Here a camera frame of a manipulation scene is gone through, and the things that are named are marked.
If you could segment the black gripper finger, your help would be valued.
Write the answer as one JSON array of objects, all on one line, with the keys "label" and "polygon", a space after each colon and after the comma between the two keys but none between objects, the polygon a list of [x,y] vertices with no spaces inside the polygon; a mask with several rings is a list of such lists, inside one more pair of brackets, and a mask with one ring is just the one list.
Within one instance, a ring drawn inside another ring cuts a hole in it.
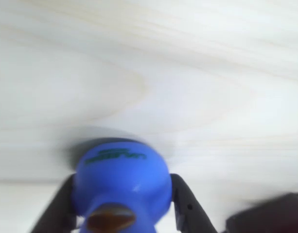
[{"label": "black gripper finger", "polygon": [[72,203],[73,175],[70,175],[57,191],[32,233],[70,233],[76,228],[76,212]]},{"label": "black gripper finger", "polygon": [[206,212],[186,182],[171,174],[176,228],[182,233],[217,233]]}]

